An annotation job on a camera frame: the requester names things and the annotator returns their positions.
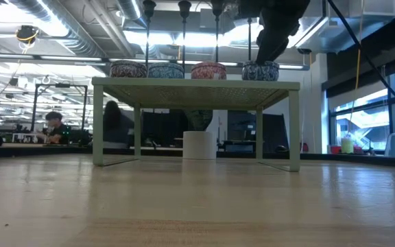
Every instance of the perforated tabletop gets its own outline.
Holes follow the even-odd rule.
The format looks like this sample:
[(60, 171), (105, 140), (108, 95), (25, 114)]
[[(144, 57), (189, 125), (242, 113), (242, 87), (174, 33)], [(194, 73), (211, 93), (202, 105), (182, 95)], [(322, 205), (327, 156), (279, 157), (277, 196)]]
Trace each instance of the perforated tabletop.
[(93, 78), (93, 85), (119, 101), (141, 108), (256, 110), (300, 90), (299, 82)]

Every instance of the light fixture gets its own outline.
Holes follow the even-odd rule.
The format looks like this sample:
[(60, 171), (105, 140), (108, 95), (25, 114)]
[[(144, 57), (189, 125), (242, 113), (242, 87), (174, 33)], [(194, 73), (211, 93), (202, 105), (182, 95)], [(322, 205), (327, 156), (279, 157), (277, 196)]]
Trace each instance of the light fixture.
[(308, 41), (316, 32), (318, 32), (318, 30), (320, 30), (320, 28), (323, 27), (327, 22), (328, 17), (322, 19), (322, 21), (320, 21), (312, 30), (310, 30), (306, 36), (304, 36), (302, 39), (300, 39), (300, 41), (298, 41), (298, 43), (295, 44), (295, 47), (299, 48), (304, 43), (306, 43), (306, 41)]
[[(109, 61), (110, 62), (116, 62), (119, 60), (126, 60), (126, 61), (132, 61), (132, 62), (140, 62), (140, 63), (144, 63), (145, 59), (138, 59), (138, 58), (110, 58)], [(156, 62), (169, 62), (168, 60), (158, 60), (158, 59), (149, 59), (149, 63), (156, 63)]]
[[(129, 43), (137, 45), (145, 45), (147, 42), (147, 36), (143, 32), (123, 32)], [(171, 35), (165, 32), (152, 32), (149, 35), (149, 42), (153, 45), (171, 45), (173, 44), (173, 39)]]
[[(175, 39), (176, 45), (182, 45), (184, 38), (182, 35)], [(223, 34), (219, 34), (219, 46), (226, 46), (229, 43), (226, 42)], [(185, 45), (187, 47), (216, 47), (216, 35), (215, 34), (202, 34), (202, 33), (187, 33), (185, 37)]]
[(41, 56), (41, 58), (44, 60), (101, 62), (101, 58), (87, 58), (77, 56)]
[(23, 54), (0, 54), (0, 58), (7, 59), (34, 59), (32, 55), (23, 55)]
[(201, 63), (202, 61), (185, 61), (185, 64), (187, 64), (187, 65), (195, 65), (195, 64), (198, 64), (198, 63)]
[(304, 66), (302, 66), (302, 65), (280, 64), (280, 69), (303, 70)]
[(219, 64), (223, 64), (227, 67), (237, 67), (239, 64), (236, 62), (219, 62)]

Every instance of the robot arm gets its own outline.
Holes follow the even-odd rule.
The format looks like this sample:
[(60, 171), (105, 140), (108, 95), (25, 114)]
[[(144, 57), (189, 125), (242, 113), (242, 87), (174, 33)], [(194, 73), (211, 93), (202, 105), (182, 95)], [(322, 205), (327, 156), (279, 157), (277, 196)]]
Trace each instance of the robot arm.
[(310, 0), (264, 0), (261, 6), (260, 22), (264, 29), (257, 37), (259, 54), (257, 64), (274, 61), (286, 49), (288, 37), (295, 35)]

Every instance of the light green table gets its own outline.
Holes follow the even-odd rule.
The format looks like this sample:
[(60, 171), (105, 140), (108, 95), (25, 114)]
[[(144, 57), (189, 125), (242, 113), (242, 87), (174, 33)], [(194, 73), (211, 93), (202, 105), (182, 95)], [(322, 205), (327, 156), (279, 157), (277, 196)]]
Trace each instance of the light green table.
[(290, 172), (300, 170), (299, 82), (258, 82), (230, 80), (186, 80), (153, 78), (93, 78), (94, 165), (110, 165), (103, 159), (103, 93), (134, 108), (135, 157), (141, 157), (141, 109), (255, 110), (256, 158), (263, 160), (263, 110), (289, 97), (290, 164), (277, 167)]

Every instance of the red object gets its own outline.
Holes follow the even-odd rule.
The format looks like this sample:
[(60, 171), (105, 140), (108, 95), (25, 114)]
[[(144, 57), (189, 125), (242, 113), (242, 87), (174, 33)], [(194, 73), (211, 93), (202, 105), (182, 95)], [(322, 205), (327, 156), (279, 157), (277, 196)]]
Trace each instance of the red object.
[(331, 146), (330, 151), (332, 154), (340, 154), (341, 153), (341, 147), (340, 146)]
[(191, 79), (226, 80), (225, 65), (217, 62), (201, 62), (193, 66)]
[(307, 143), (302, 144), (302, 152), (309, 152), (309, 146)]
[(355, 153), (355, 154), (363, 154), (363, 150), (359, 146), (353, 146), (353, 153)]

